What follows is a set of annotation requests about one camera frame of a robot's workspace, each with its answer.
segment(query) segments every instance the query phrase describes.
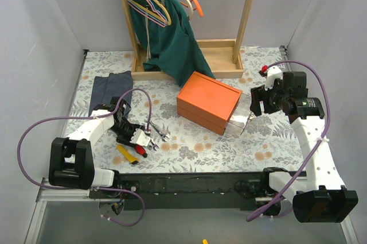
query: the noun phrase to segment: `gray floor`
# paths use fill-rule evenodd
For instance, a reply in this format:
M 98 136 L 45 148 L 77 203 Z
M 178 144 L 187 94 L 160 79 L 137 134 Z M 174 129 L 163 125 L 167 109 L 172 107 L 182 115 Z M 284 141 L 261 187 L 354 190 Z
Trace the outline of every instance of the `gray floor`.
M 123 212 L 133 221 L 139 212 Z M 148 210 L 134 227 L 101 218 L 95 202 L 48 202 L 37 243 L 346 243 L 340 224 L 298 223 L 293 214 L 247 223 L 233 210 Z

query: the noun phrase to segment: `white wall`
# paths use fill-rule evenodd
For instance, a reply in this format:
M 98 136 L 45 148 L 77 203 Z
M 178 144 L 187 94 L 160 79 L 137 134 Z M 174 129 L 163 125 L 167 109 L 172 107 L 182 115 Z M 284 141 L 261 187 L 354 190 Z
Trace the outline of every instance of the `white wall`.
M 120 0 L 56 0 L 83 49 L 132 49 Z M 236 38 L 245 0 L 199 0 L 192 20 L 197 39 Z M 311 0 L 254 0 L 243 43 L 287 45 Z
M 360 199 L 351 213 L 360 243 L 367 241 L 366 13 L 367 0 L 312 0 L 288 47 L 290 59 L 311 64 L 326 85 L 335 163 Z M 308 82 L 310 93 L 321 97 L 317 81 L 310 76 Z
M 0 0 L 0 243 L 23 243 L 38 187 L 17 164 L 21 134 L 35 121 L 65 115 L 83 51 L 55 0 Z M 63 122 L 31 131 L 23 149 L 26 170 L 47 176 L 52 139 Z

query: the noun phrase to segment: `black base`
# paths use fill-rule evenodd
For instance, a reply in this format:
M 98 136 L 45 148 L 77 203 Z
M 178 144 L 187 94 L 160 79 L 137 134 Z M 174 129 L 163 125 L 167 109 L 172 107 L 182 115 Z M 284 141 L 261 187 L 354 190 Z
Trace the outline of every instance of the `black base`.
M 122 186 L 143 198 L 146 209 L 239 208 L 253 211 L 256 197 L 271 197 L 267 172 L 231 173 L 150 173 L 120 175 Z M 91 191 L 91 199 L 108 199 L 108 192 Z M 132 195 L 125 197 L 125 210 L 140 210 L 141 204 Z M 267 212 L 277 215 L 279 205 Z

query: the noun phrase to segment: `gray cloth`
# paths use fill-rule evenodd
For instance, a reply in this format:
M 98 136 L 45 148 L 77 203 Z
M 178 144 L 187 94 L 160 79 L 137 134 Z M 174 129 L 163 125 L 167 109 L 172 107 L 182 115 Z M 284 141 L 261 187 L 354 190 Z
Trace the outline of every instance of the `gray cloth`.
M 107 78 L 96 76 L 94 78 L 91 103 L 89 104 L 89 116 L 93 108 L 100 104 L 109 104 L 112 97 L 122 96 L 126 91 L 132 89 L 131 71 L 124 73 L 111 73 Z M 124 100 L 130 105 L 132 93 L 127 94 Z

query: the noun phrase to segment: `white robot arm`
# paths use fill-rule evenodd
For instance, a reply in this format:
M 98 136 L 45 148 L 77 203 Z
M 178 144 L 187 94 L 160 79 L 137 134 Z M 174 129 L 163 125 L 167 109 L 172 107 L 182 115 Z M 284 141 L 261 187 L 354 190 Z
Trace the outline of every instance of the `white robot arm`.
M 49 167 L 51 185 L 81 189 L 113 186 L 119 172 L 95 168 L 92 155 L 92 148 L 108 129 L 112 129 L 117 134 L 116 141 L 121 144 L 134 148 L 149 145 L 151 138 L 144 126 L 129 123 L 125 119 L 124 113 L 127 106 L 125 100 L 121 101 L 114 115 L 98 118 L 111 113 L 118 99 L 112 98 L 111 104 L 97 105 L 91 114 L 97 118 L 84 122 L 65 138 L 54 139 Z M 65 160 L 72 155 L 75 156 L 74 162 Z
M 358 203 L 356 191 L 347 190 L 331 155 L 328 139 L 321 139 L 325 128 L 324 112 L 318 98 L 308 98 L 304 72 L 282 72 L 278 67 L 264 67 L 263 86 L 251 89 L 251 111 L 261 115 L 282 110 L 288 116 L 302 151 L 309 156 L 317 141 L 321 144 L 306 165 L 307 183 L 295 180 L 283 196 L 292 203 L 300 222 L 341 222 Z M 291 180 L 281 168 L 270 168 L 269 187 L 280 192 Z

